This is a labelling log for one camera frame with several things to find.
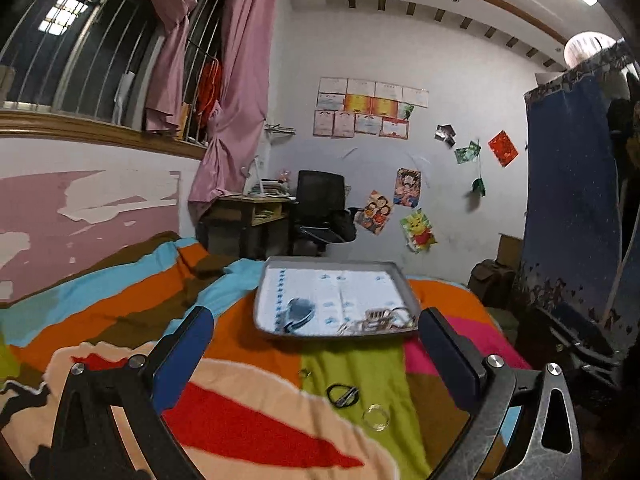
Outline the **winnie pooh poster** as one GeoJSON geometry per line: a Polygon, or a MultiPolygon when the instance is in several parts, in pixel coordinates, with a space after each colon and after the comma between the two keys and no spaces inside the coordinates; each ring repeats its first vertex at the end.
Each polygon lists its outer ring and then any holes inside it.
{"type": "Polygon", "coordinates": [[[402,218],[400,225],[404,230],[408,247],[413,252],[429,250],[437,243],[431,222],[421,209],[416,209],[402,218]]]}

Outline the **olive green bag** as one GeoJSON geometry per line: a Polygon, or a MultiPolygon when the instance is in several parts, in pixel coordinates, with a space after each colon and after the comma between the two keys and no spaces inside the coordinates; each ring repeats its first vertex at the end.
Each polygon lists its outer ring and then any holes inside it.
{"type": "Polygon", "coordinates": [[[496,260],[485,259],[471,271],[468,289],[485,307],[506,309],[512,297],[515,270],[496,260]]]}

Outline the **light blue smart watch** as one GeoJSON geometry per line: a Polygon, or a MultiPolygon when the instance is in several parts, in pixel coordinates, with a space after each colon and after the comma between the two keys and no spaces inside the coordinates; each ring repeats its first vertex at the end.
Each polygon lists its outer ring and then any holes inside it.
{"type": "Polygon", "coordinates": [[[293,298],[276,318],[276,331],[292,334],[308,324],[316,313],[316,305],[309,299],[293,298]]]}

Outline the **cartoon boy poster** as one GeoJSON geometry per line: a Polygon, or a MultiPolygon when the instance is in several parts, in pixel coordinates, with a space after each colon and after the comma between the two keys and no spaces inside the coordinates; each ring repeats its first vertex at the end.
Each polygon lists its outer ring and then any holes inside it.
{"type": "Polygon", "coordinates": [[[420,202],[422,174],[419,170],[397,170],[393,202],[395,205],[416,208],[420,202]]]}

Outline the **barred window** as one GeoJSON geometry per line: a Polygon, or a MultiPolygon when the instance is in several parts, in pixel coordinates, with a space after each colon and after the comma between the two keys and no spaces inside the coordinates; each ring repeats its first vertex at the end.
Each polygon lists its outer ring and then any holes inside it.
{"type": "Polygon", "coordinates": [[[221,57],[222,10],[198,0],[191,12],[181,124],[153,132],[145,101],[165,35],[151,0],[23,0],[1,20],[2,136],[202,158],[195,112],[205,65],[221,57]]]}

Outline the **cartoon family poster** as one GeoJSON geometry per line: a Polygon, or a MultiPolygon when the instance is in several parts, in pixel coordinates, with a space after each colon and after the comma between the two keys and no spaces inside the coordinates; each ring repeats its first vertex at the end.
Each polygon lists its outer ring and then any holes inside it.
{"type": "Polygon", "coordinates": [[[374,235],[380,234],[393,212],[394,204],[383,194],[372,191],[367,203],[357,212],[355,222],[374,235]]]}

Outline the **wooden desk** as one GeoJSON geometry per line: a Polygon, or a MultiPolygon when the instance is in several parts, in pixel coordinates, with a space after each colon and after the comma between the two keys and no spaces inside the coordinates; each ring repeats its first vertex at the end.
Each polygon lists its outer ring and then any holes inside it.
{"type": "Polygon", "coordinates": [[[270,226],[288,221],[295,205],[296,201],[291,197],[222,196],[198,219],[195,237],[205,249],[208,249],[211,228],[235,228],[239,230],[239,257],[265,260],[270,226]]]}

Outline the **red paper square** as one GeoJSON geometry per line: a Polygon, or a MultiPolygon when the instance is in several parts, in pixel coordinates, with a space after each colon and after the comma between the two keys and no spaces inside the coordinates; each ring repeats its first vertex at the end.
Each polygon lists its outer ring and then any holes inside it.
{"type": "Polygon", "coordinates": [[[518,157],[518,150],[504,130],[497,133],[488,142],[488,146],[503,167],[510,165],[518,157]]]}

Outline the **clear ring bangle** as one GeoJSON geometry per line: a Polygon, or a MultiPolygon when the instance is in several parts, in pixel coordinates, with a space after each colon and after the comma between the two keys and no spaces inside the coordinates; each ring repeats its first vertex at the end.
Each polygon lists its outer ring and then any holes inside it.
{"type": "Polygon", "coordinates": [[[390,413],[380,404],[371,404],[363,411],[362,422],[368,429],[382,432],[390,426],[390,413]]]}

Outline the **colourful striped blanket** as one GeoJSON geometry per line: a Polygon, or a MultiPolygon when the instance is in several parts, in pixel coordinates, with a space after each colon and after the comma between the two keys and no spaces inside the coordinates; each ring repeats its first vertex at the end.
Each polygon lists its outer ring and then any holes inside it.
{"type": "Polygon", "coordinates": [[[193,306],[213,340],[164,419],[209,479],[424,479],[465,422],[414,338],[271,339],[253,321],[262,264],[166,232],[1,304],[1,440],[28,478],[48,474],[70,368],[148,353],[193,306]],[[302,368],[312,371],[301,380],[302,368]],[[363,425],[371,404],[390,426],[363,425]]]}

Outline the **grey tray with paper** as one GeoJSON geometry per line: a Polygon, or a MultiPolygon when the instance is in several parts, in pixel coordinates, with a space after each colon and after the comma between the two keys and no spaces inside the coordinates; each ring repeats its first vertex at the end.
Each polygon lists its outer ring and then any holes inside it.
{"type": "Polygon", "coordinates": [[[276,338],[356,339],[413,334],[420,312],[419,301],[396,263],[272,257],[262,270],[253,321],[260,332],[276,338]],[[314,318],[295,333],[278,333],[277,315],[293,298],[311,300],[316,305],[314,318]],[[392,310],[398,329],[388,333],[337,335],[343,323],[362,320],[367,310],[376,309],[392,310]]]}

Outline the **black office chair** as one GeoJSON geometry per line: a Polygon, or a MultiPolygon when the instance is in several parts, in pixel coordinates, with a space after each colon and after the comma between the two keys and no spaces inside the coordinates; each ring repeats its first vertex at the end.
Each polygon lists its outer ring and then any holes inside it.
{"type": "Polygon", "coordinates": [[[320,256],[332,244],[356,240],[357,207],[346,205],[346,183],[340,174],[319,170],[299,170],[288,227],[288,254],[296,247],[314,246],[311,255],[320,256]]]}

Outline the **blue wardrobe curtain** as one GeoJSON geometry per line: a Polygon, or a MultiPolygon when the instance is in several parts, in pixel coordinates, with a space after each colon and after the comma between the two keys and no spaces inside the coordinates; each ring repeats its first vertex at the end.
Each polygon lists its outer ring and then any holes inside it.
{"type": "Polygon", "coordinates": [[[526,93],[521,283],[617,352],[639,335],[639,79],[623,41],[526,93]]]}

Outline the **pink curtain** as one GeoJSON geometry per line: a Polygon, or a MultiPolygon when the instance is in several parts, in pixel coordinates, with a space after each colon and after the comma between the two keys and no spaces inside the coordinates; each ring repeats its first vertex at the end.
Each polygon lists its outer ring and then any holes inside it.
{"type": "MultiPolygon", "coordinates": [[[[198,0],[151,0],[165,41],[145,101],[146,128],[175,132],[183,112],[189,16],[198,0]]],[[[205,65],[195,115],[206,153],[188,202],[200,218],[218,198],[242,191],[268,114],[270,48],[277,0],[224,0],[218,60],[205,65]]]]}

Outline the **certificates on wall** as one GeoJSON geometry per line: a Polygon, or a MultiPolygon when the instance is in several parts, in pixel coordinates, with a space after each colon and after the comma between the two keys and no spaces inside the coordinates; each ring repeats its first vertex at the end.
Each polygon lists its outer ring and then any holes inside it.
{"type": "Polygon", "coordinates": [[[314,128],[320,138],[363,136],[408,140],[409,122],[417,108],[430,105],[430,92],[387,82],[321,77],[314,128]]]}

